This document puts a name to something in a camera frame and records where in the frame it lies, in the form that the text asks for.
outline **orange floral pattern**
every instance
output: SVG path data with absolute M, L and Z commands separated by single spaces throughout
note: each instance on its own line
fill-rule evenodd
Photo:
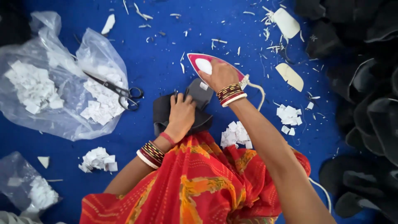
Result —
M 295 151 L 307 175 L 306 157 Z M 127 195 L 88 195 L 80 223 L 261 223 L 281 213 L 276 188 L 256 151 L 222 151 L 208 132 L 189 136 Z

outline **black scissors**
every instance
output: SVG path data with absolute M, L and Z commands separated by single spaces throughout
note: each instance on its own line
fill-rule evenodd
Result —
M 140 88 L 133 87 L 130 89 L 123 89 L 109 81 L 103 81 L 99 78 L 96 78 L 96 77 L 88 74 L 88 72 L 85 72 L 85 71 L 83 71 L 83 72 L 86 75 L 88 75 L 90 78 L 92 78 L 93 80 L 98 82 L 99 84 L 105 86 L 106 88 L 110 89 L 112 92 L 119 95 L 119 104 L 121 107 L 123 107 L 124 109 L 129 110 L 129 111 L 134 111 L 134 110 L 138 109 L 138 102 L 135 102 L 133 99 L 140 99 L 144 96 L 144 92 Z M 122 102 L 121 102 L 122 98 L 127 100 L 128 106 L 125 106 L 122 104 Z

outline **clear plastic bag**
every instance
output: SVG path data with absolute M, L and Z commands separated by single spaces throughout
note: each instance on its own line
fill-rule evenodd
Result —
M 34 184 L 37 181 L 43 182 L 40 190 L 37 190 Z M 21 216 L 34 221 L 38 220 L 46 209 L 61 200 L 19 152 L 13 152 L 0 159 L 0 192 L 22 211 Z
M 83 86 L 88 77 L 82 69 L 94 72 L 102 66 L 117 70 L 123 87 L 127 88 L 126 66 L 121 57 L 108 39 L 87 29 L 76 53 L 77 62 L 58 39 L 60 16 L 56 12 L 34 12 L 31 16 L 32 31 L 38 36 L 21 46 L 0 48 L 0 110 L 4 116 L 15 124 L 72 141 L 110 134 L 120 115 L 105 125 L 80 115 L 88 101 L 95 100 Z M 62 108 L 46 107 L 36 114 L 27 111 L 18 98 L 18 90 L 5 76 L 18 61 L 48 71 L 48 78 L 63 100 Z

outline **blue mat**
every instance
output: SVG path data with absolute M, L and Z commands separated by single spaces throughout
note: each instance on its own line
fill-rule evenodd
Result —
M 126 0 L 132 7 L 133 1 Z M 305 110 L 303 124 L 296 129 L 295 136 L 285 135 L 288 143 L 308 157 L 311 163 L 314 180 L 318 180 L 318 170 L 325 159 L 338 153 L 351 151 L 339 135 L 335 124 L 334 112 L 337 98 L 329 90 L 325 70 L 328 65 L 324 61 L 308 61 L 303 43 L 299 34 L 289 41 L 289 57 L 296 62 L 306 61 L 293 66 L 293 69 L 304 80 L 304 89 L 298 92 L 289 90 L 289 86 L 275 70 L 274 66 L 285 60 L 276 53 L 266 50 L 271 45 L 278 44 L 281 32 L 278 27 L 270 26 L 270 38 L 264 41 L 262 35 L 265 28 L 260 22 L 267 7 L 272 11 L 279 8 L 278 1 L 263 1 L 250 5 L 255 1 L 223 0 L 223 1 L 182 1 L 182 0 L 146 0 L 137 2 L 142 13 L 153 16 L 153 20 L 144 21 L 135 13 L 135 8 L 129 8 L 127 15 L 122 0 L 26 0 L 26 13 L 32 11 L 52 10 L 60 14 L 62 29 L 60 40 L 70 52 L 75 53 L 78 48 L 73 34 L 82 36 L 85 29 L 90 27 L 101 31 L 107 17 L 114 13 L 116 23 L 109 33 L 109 39 L 114 39 L 113 46 L 123 58 L 128 72 L 130 86 L 137 86 L 144 90 L 145 98 L 140 101 L 140 109 L 136 112 L 124 112 L 115 131 L 112 134 L 94 140 L 80 140 L 72 142 L 50 134 L 40 134 L 17 126 L 3 116 L 0 117 L 0 140 L 2 150 L 0 157 L 13 151 L 19 151 L 46 179 L 63 179 L 63 182 L 51 183 L 51 186 L 63 197 L 63 200 L 50 208 L 43 216 L 44 223 L 77 223 L 81 212 L 81 199 L 90 193 L 101 193 L 117 173 L 94 171 L 92 174 L 83 173 L 78 169 L 89 150 L 104 147 L 109 154 L 116 155 L 119 169 L 122 169 L 135 157 L 136 150 L 148 140 L 154 139 L 152 124 L 152 102 L 160 95 L 165 95 L 174 89 L 184 91 L 186 86 L 197 78 L 187 58 L 182 63 L 185 65 L 185 74 L 182 73 L 179 60 L 183 54 L 202 52 L 222 58 L 230 63 L 240 63 L 238 67 L 244 74 L 250 74 L 252 83 L 260 84 L 267 96 L 261 113 L 268 118 L 277 129 L 281 129 L 281 120 L 276 116 L 277 106 L 272 102 L 290 105 L 295 108 L 306 108 L 308 100 L 307 91 L 321 98 L 316 100 L 319 107 Z M 308 39 L 310 28 L 306 20 L 294 15 L 294 1 L 287 0 L 283 4 L 287 11 L 295 17 L 302 29 L 305 40 Z M 243 14 L 250 11 L 256 15 Z M 179 19 L 169 16 L 179 13 Z M 150 24 L 152 28 L 138 28 L 142 24 Z M 159 31 L 166 33 L 160 37 Z M 154 36 L 153 43 L 146 43 L 145 39 Z M 211 39 L 220 38 L 228 44 L 217 44 L 211 49 Z M 268 59 L 260 61 L 260 54 Z M 249 100 L 257 106 L 261 94 L 257 89 L 247 87 L 245 91 Z M 211 135 L 216 142 L 220 142 L 221 132 L 227 125 L 237 121 L 236 116 L 228 108 L 222 108 L 214 96 L 206 112 L 214 115 Z M 48 169 L 37 160 L 37 156 L 50 156 Z M 315 187 L 321 199 L 326 202 L 326 197 L 321 189 Z M 2 203 L 3 208 L 11 209 L 10 204 Z M 370 223 L 369 215 L 365 212 L 351 219 L 341 219 L 333 214 L 338 223 Z M 277 223 L 284 223 L 280 218 Z

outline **woman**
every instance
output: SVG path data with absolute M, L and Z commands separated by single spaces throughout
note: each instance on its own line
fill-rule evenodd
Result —
M 208 132 L 185 137 L 195 102 L 172 96 L 165 132 L 103 194 L 83 198 L 80 223 L 268 224 L 282 211 L 287 223 L 335 223 L 308 181 L 307 158 L 245 98 L 230 65 L 211 63 L 212 75 L 200 75 L 242 122 L 256 151 L 221 151 Z

